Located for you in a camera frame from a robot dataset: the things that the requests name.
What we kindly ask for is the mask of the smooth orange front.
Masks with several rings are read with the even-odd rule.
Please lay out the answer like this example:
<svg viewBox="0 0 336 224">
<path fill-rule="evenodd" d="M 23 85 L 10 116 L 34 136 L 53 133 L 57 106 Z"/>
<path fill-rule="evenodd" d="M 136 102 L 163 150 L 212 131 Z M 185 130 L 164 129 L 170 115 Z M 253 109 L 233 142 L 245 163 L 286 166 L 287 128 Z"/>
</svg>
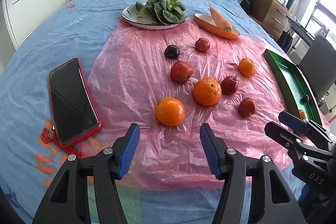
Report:
<svg viewBox="0 0 336 224">
<path fill-rule="evenodd" d="M 164 125 L 174 127 L 183 122 L 185 107 L 181 101 L 172 97 L 166 97 L 159 102 L 155 115 Z"/>
</svg>

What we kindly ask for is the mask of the large orange with stem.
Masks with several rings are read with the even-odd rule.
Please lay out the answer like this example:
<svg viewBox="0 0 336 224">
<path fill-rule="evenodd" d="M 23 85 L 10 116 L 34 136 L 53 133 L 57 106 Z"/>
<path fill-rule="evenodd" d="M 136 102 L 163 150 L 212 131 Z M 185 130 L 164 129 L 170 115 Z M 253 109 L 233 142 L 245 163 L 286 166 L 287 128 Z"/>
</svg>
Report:
<svg viewBox="0 0 336 224">
<path fill-rule="evenodd" d="M 213 106 L 221 100 L 221 85 L 211 77 L 203 78 L 194 85 L 193 96 L 199 104 Z"/>
</svg>

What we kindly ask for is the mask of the small orange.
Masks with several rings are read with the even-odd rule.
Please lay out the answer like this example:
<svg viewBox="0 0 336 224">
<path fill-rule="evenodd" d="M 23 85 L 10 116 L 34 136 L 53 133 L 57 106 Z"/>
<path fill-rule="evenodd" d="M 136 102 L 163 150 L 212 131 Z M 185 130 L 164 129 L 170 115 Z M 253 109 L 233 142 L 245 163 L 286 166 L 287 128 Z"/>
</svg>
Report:
<svg viewBox="0 0 336 224">
<path fill-rule="evenodd" d="M 238 69 L 240 73 L 248 78 L 253 77 L 257 72 L 257 66 L 255 62 L 249 58 L 243 58 L 240 60 Z"/>
</svg>

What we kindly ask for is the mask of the large red apple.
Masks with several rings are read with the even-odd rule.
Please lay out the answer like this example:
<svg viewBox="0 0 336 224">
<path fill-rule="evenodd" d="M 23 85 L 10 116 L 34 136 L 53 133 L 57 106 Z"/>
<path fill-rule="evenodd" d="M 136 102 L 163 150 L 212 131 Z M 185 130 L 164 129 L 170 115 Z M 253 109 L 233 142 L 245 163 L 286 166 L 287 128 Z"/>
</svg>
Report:
<svg viewBox="0 0 336 224">
<path fill-rule="evenodd" d="M 192 67 L 184 61 L 175 62 L 170 69 L 171 78 L 180 84 L 186 83 L 193 73 Z"/>
</svg>

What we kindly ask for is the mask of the dark plum in tray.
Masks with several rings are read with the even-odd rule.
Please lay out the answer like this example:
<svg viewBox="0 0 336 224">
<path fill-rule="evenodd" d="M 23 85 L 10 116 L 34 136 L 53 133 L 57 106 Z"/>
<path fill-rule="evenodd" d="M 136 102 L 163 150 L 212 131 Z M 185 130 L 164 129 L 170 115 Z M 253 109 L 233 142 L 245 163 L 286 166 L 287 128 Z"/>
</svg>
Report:
<svg viewBox="0 0 336 224">
<path fill-rule="evenodd" d="M 307 94 L 305 94 L 305 95 L 301 98 L 301 102 L 302 102 L 302 103 L 309 102 L 309 96 L 308 96 Z"/>
</svg>

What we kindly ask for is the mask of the pink plastic sheet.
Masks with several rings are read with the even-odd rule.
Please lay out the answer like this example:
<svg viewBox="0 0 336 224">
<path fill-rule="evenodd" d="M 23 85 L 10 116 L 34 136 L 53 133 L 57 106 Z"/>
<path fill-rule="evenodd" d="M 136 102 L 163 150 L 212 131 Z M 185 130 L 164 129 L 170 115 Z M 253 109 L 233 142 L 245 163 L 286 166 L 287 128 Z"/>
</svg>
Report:
<svg viewBox="0 0 336 224">
<path fill-rule="evenodd" d="M 291 170 L 285 148 L 264 126 L 285 109 L 264 59 L 270 44 L 254 35 L 219 38 L 194 21 L 165 31 L 120 20 L 94 62 L 88 88 L 102 129 L 79 145 L 92 156 L 132 123 L 140 140 L 122 184 L 145 190 L 220 188 L 199 138 L 203 123 L 245 156 L 269 155 Z"/>
</svg>

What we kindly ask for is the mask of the red cased smartphone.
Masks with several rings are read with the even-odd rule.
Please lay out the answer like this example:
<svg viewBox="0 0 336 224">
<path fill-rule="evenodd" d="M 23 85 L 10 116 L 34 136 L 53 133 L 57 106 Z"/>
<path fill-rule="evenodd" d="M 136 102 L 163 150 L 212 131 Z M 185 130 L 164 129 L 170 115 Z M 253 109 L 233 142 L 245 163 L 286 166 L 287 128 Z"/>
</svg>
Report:
<svg viewBox="0 0 336 224">
<path fill-rule="evenodd" d="M 71 147 L 101 130 L 102 122 L 78 58 L 72 58 L 50 72 L 49 94 L 60 147 Z"/>
</svg>

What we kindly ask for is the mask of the dark grey chair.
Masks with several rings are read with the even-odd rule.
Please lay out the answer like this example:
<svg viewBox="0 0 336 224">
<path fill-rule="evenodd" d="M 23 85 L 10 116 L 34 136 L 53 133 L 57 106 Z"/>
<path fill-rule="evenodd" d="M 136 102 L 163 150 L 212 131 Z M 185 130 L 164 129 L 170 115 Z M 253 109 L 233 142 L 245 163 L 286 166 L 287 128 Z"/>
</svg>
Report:
<svg viewBox="0 0 336 224">
<path fill-rule="evenodd" d="M 324 103 L 324 96 L 335 83 L 335 48 L 322 35 L 317 35 L 299 63 L 313 92 L 319 107 Z"/>
</svg>

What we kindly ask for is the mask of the dark blue tote bag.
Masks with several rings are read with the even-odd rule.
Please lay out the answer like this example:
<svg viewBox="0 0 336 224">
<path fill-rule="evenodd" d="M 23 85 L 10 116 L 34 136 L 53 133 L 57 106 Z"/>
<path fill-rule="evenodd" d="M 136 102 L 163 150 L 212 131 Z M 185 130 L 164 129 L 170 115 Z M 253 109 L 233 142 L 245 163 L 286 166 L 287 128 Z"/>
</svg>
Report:
<svg viewBox="0 0 336 224">
<path fill-rule="evenodd" d="M 285 53 L 288 52 L 288 50 L 292 45 L 293 34 L 294 30 L 292 30 L 291 28 L 288 31 L 283 31 L 280 38 L 277 41 L 277 44 Z"/>
</svg>

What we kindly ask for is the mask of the dark purple plum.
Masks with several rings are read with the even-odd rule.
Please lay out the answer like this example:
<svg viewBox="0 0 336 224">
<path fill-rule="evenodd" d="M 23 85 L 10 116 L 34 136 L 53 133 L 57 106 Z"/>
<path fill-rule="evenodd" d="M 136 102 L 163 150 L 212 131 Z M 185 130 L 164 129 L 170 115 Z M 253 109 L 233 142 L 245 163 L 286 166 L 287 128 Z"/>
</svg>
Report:
<svg viewBox="0 0 336 224">
<path fill-rule="evenodd" d="M 180 50 L 175 45 L 169 45 L 165 49 L 165 57 L 168 59 L 177 59 L 180 55 Z"/>
</svg>

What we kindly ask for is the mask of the small red fruit far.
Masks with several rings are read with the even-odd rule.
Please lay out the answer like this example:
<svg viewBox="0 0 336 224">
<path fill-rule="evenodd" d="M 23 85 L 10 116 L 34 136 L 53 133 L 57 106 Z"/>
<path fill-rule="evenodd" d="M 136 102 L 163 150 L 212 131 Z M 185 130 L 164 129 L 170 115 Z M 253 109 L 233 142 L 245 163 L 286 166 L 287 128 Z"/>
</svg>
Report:
<svg viewBox="0 0 336 224">
<path fill-rule="evenodd" d="M 210 41 L 206 38 L 199 38 L 195 42 L 195 47 L 199 52 L 206 52 L 210 49 Z"/>
</svg>

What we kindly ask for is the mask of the wooden drawer cabinet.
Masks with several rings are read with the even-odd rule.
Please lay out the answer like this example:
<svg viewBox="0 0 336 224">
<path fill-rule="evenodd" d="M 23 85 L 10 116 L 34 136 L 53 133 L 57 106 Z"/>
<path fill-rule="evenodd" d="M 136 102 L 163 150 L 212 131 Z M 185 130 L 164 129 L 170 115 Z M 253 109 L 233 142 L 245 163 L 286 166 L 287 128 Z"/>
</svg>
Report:
<svg viewBox="0 0 336 224">
<path fill-rule="evenodd" d="M 291 13 L 277 0 L 254 0 L 250 17 L 277 42 Z"/>
</svg>

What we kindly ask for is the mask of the orange carrot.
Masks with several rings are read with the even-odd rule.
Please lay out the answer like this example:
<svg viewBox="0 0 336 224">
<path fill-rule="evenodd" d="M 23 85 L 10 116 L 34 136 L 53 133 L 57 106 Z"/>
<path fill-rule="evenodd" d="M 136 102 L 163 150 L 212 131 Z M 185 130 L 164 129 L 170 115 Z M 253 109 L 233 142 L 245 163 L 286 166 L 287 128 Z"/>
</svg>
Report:
<svg viewBox="0 0 336 224">
<path fill-rule="evenodd" d="M 232 25 L 230 22 L 222 16 L 216 9 L 210 7 L 211 17 L 218 28 L 221 28 L 225 31 L 232 32 Z"/>
</svg>

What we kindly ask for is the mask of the orange oval dish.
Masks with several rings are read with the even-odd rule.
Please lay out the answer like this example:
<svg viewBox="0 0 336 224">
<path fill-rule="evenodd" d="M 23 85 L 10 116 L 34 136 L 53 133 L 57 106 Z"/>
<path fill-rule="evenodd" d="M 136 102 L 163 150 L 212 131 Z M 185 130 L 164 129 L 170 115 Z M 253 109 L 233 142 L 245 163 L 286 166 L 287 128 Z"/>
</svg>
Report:
<svg viewBox="0 0 336 224">
<path fill-rule="evenodd" d="M 202 29 L 224 39 L 233 40 L 240 36 L 240 33 L 234 28 L 232 28 L 232 32 L 229 32 L 217 27 L 212 17 L 206 14 L 195 13 L 194 21 Z"/>
</svg>

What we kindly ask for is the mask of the green leafy bok choy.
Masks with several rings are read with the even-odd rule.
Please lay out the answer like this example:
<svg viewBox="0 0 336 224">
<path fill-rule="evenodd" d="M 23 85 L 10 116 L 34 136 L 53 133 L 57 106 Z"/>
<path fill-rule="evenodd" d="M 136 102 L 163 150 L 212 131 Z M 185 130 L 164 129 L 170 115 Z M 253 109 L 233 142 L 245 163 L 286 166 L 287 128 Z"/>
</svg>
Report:
<svg viewBox="0 0 336 224">
<path fill-rule="evenodd" d="M 147 0 L 136 2 L 137 16 L 152 16 L 162 24 L 183 23 L 186 18 L 186 7 L 180 0 Z"/>
</svg>

